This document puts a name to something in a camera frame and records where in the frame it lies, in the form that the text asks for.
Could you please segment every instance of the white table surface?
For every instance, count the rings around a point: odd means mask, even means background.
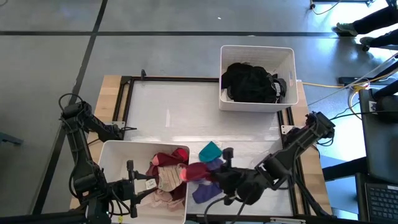
[[[282,148],[276,113],[248,113],[218,109],[218,83],[134,82],[124,140],[183,144],[190,148],[190,163],[209,141],[233,147],[234,167],[253,168],[268,153]],[[188,183],[187,213],[203,214],[215,199],[196,204],[192,193],[197,185]],[[219,202],[208,214],[235,215],[241,203]],[[267,189],[242,215],[292,215],[289,191]]]

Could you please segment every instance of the gray concrete floor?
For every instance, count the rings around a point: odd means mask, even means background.
[[[0,31],[91,31],[101,0],[9,0],[0,7]],[[338,21],[352,22],[386,3],[341,3],[316,16],[309,1],[109,0],[100,31],[331,32]],[[319,4],[317,11],[331,4]],[[397,26],[371,33],[383,34]],[[0,216],[31,212],[60,127],[57,99],[70,92],[82,65],[88,36],[0,35],[0,131],[22,138],[21,147],[0,144]],[[330,37],[124,36],[97,37],[80,95],[95,106],[104,75],[217,77],[220,47],[226,44],[291,47],[296,72],[305,82],[336,85],[340,76],[361,76],[393,52],[362,52],[358,39]],[[335,89],[306,86],[308,102]],[[310,107],[334,116],[347,107],[342,91]],[[364,146],[357,118],[337,122],[333,147],[324,156],[348,161]],[[355,133],[348,147],[348,135]],[[64,145],[43,212],[68,209],[67,179],[73,162]]]

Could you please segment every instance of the white plastic bin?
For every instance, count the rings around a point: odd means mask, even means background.
[[[108,182],[117,181],[122,178],[128,179],[126,162],[130,159],[134,161],[134,170],[145,174],[149,168],[149,162],[158,152],[171,154],[178,148],[185,149],[189,154],[187,146],[174,144],[158,144],[152,142],[132,142],[132,141],[106,141],[104,143],[99,166],[104,168],[104,174]],[[135,180],[136,193],[146,190],[145,180]],[[114,202],[114,211],[119,213],[119,208]],[[130,215],[123,216],[123,223],[161,223],[161,224],[181,224],[185,223],[185,209],[170,212],[167,208],[137,207],[137,218],[130,218]],[[112,217],[112,223],[119,223],[118,216]]]
[[[221,96],[221,76],[233,63],[261,66],[271,75],[277,73],[287,84],[286,96],[281,103],[241,103],[227,101]],[[285,47],[224,45],[221,47],[219,107],[225,111],[277,112],[298,101],[294,52]]]

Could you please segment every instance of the black pants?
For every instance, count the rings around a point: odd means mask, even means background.
[[[396,7],[388,6],[363,19],[355,21],[354,28],[359,34],[367,34],[396,23],[398,23],[398,10]],[[390,44],[398,45],[398,30],[394,30],[372,40],[370,47],[381,47]]]

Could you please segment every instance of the teal cloth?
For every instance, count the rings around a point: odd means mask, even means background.
[[[211,162],[221,156],[221,149],[214,143],[209,142],[199,153],[200,162]]]

